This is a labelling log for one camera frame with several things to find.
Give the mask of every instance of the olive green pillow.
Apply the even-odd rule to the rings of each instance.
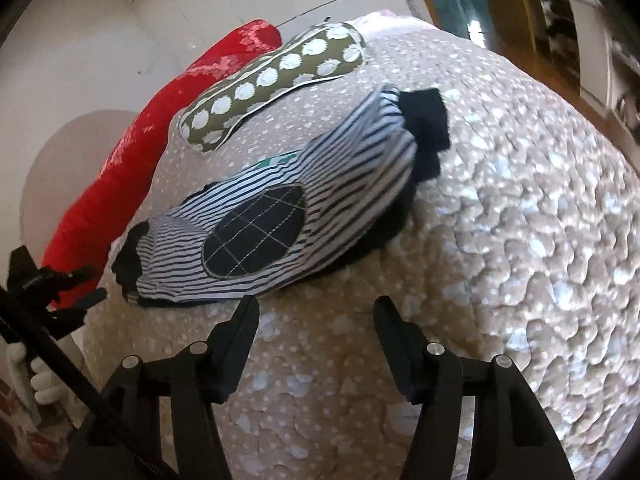
[[[205,90],[182,114],[180,132],[195,150],[215,150],[242,119],[286,92],[354,70],[364,45],[348,23],[319,23]]]

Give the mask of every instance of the striped garment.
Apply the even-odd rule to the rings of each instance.
[[[125,295],[145,304],[239,299],[332,263],[412,172],[416,143],[398,99],[397,88],[383,86],[305,149],[210,184],[135,226],[113,264]]]

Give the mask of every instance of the quilted bedspread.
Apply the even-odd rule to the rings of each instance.
[[[640,412],[638,177],[572,106],[469,41],[428,30],[371,40],[367,50],[366,65],[288,94],[210,155],[185,145],[178,114],[130,224],[301,148],[383,82],[442,92],[452,149],[441,156],[442,176],[418,188],[404,230],[342,271],[259,298],[240,387],[214,409],[234,477],[399,477],[419,407],[396,391],[374,332],[373,301],[387,294],[457,354],[513,358],[577,478],[596,478]],[[128,354],[155,360],[206,338],[235,307],[144,310],[122,299],[108,269],[109,298],[89,313],[84,334],[98,385]],[[460,479],[472,436],[467,400]]]

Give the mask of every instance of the red pillow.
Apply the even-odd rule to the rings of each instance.
[[[111,243],[145,199],[167,143],[172,117],[218,81],[255,57],[282,45],[278,30],[263,20],[236,28],[188,69],[161,89],[127,128],[97,180],[62,217],[43,266],[66,271],[91,265],[101,272]],[[60,294],[59,307],[70,307],[97,286],[100,276]]]

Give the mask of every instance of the black oval patch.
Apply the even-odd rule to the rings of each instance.
[[[304,223],[300,184],[267,188],[218,222],[204,241],[202,263],[216,278],[257,272],[287,253]]]

